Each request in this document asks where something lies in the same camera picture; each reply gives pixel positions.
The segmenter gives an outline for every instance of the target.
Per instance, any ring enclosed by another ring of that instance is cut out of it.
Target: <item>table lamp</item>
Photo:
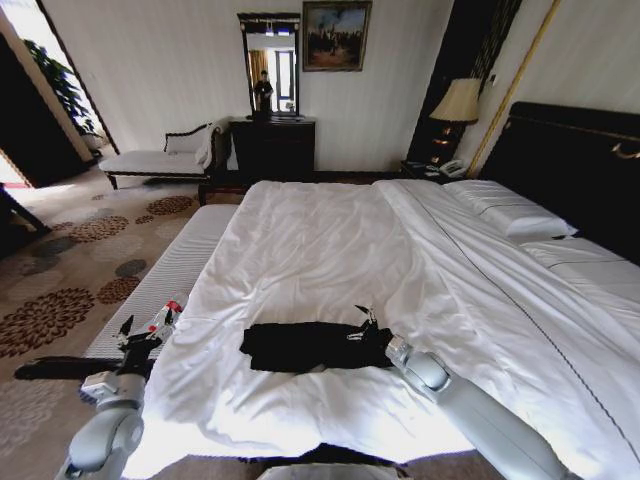
[[[478,120],[479,78],[457,78],[429,118],[446,122],[440,138],[433,139],[431,163],[448,162],[458,147],[463,126]]]

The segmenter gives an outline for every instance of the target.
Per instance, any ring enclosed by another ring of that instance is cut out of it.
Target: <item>dark wooden dresser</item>
[[[315,119],[234,118],[231,134],[240,174],[257,180],[310,180],[315,162]]]

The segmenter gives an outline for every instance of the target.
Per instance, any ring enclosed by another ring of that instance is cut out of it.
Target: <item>black garment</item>
[[[252,356],[253,370],[304,373],[318,365],[327,368],[386,368],[392,366],[384,351],[393,334],[375,329],[362,341],[347,335],[363,327],[336,323],[265,323],[244,331],[240,351]]]
[[[271,112],[271,97],[266,96],[269,92],[273,92],[271,84],[268,81],[263,82],[262,80],[259,80],[258,83],[256,83],[256,86],[253,87],[253,91],[258,96],[260,112]]]

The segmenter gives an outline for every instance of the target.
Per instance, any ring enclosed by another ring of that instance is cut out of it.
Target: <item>mirror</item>
[[[239,13],[252,118],[298,116],[296,13]]]

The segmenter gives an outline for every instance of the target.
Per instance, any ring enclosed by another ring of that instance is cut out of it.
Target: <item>carpet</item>
[[[2,478],[52,478],[75,432],[93,415],[78,383],[18,381],[23,363],[81,356],[199,207],[190,183],[119,179],[113,191],[96,168],[39,190],[10,193],[52,232],[0,260],[0,461]],[[210,195],[208,203],[242,196]],[[257,478],[263,465],[190,457],[155,478]],[[421,479],[501,478],[477,453],[412,462]]]

